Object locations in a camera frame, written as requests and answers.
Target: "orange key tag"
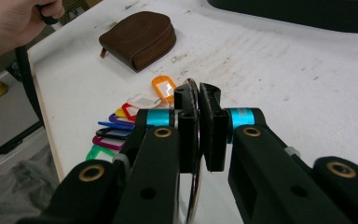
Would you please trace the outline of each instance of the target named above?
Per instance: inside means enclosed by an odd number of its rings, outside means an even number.
[[[173,91],[175,90],[176,85],[169,77],[158,76],[153,78],[152,86],[159,98],[166,100],[169,103],[173,102]]]

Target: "yellow key tag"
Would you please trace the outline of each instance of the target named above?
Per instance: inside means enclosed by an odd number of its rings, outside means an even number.
[[[124,110],[121,107],[116,110],[115,114],[116,114],[116,116],[118,116],[120,118],[126,118],[127,117],[126,113],[124,113]]]
[[[159,98],[166,100],[169,103],[173,102],[173,91],[175,90],[176,85],[169,77],[167,76],[155,77],[152,80],[152,86]]]

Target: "human hand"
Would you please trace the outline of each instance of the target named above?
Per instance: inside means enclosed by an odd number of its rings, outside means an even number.
[[[58,19],[64,13],[62,0],[0,0],[0,55],[34,39],[45,27],[36,9]]]

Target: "screw hole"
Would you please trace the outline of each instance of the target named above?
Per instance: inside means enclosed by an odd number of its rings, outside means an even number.
[[[331,173],[344,178],[356,177],[356,172],[349,165],[339,161],[328,162],[327,168],[331,171]]]
[[[155,130],[154,134],[157,137],[168,137],[171,135],[171,130],[166,129],[166,128],[159,128],[157,130]]]
[[[79,179],[83,182],[91,182],[94,180],[99,179],[104,173],[103,166],[96,164],[96,165],[90,165],[86,168],[84,168],[80,174]]]
[[[261,132],[256,128],[244,128],[243,132],[249,136],[257,137],[260,136]]]

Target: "colorful plastic tag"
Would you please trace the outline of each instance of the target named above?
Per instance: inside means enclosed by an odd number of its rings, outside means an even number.
[[[123,108],[124,113],[129,120],[136,120],[136,114],[138,113],[139,108],[128,103],[124,104],[121,108]]]
[[[107,147],[113,150],[121,150],[121,148],[124,146],[124,143],[126,140],[121,139],[113,139],[113,138],[105,138],[98,135],[95,135],[92,138],[92,143],[100,146],[100,147]]]
[[[109,116],[109,121],[111,122],[114,122],[116,124],[119,124],[119,125],[126,125],[126,126],[135,126],[135,121],[133,120],[129,120],[126,118],[121,118],[121,117],[118,117],[116,116],[116,114],[112,114],[111,116]]]
[[[87,154],[86,161],[89,160],[102,160],[112,162],[115,157],[115,153],[105,147],[97,145],[92,146],[91,150]]]
[[[173,102],[173,91],[176,85],[167,76],[158,76],[152,80],[153,89],[161,99],[165,99],[169,103]]]
[[[117,109],[116,112],[115,112],[115,114],[116,114],[116,116],[118,116],[118,117],[127,118],[126,113],[124,113],[123,108]]]
[[[110,121],[98,121],[98,124],[109,127],[109,128],[115,128],[115,129],[121,129],[121,130],[132,131],[132,129],[133,129],[133,126],[120,125],[120,124],[116,124],[116,123],[110,122]]]
[[[129,105],[136,106],[141,109],[151,109],[159,105],[161,99],[157,96],[146,94],[135,94],[127,100]]]
[[[96,134],[101,137],[126,140],[130,136],[131,131],[115,128],[103,128],[98,130]]]

